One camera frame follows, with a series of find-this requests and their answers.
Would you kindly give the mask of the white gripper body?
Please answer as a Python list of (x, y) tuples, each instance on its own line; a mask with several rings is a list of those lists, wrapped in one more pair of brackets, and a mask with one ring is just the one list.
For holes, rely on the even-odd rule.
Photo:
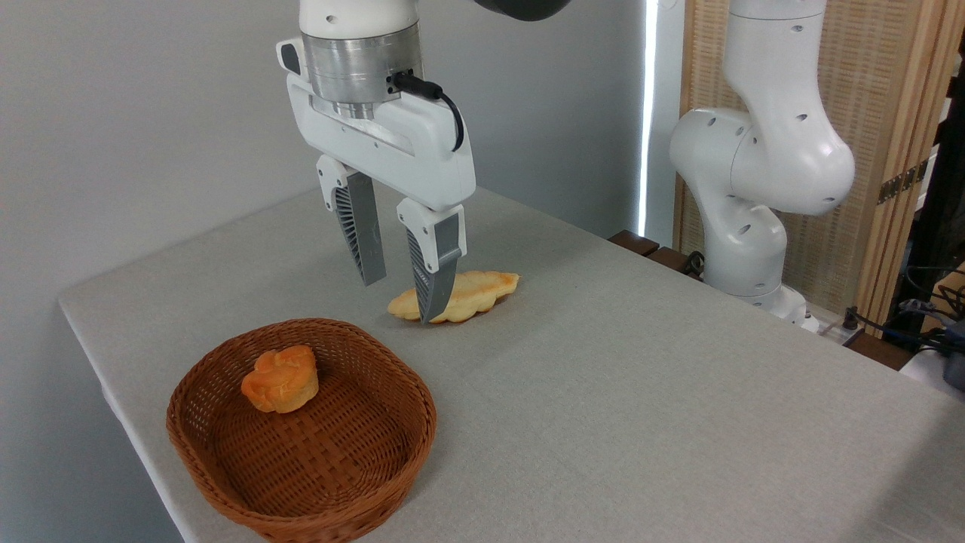
[(304, 141), (431, 210), (447, 210), (476, 189), (471, 143), (458, 151), (454, 114), (444, 103), (403, 93), (375, 104), (369, 119), (351, 119), (317, 96), (299, 40), (276, 45), (287, 93)]

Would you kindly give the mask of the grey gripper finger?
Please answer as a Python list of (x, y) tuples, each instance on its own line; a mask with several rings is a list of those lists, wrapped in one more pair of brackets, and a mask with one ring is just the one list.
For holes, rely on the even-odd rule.
[(456, 262), (467, 254), (464, 207), (435, 212), (406, 198), (397, 206), (406, 227), (419, 320), (438, 318), (454, 292)]
[(364, 285), (386, 278), (375, 187), (370, 176), (321, 155), (318, 182), (327, 210), (335, 214)]

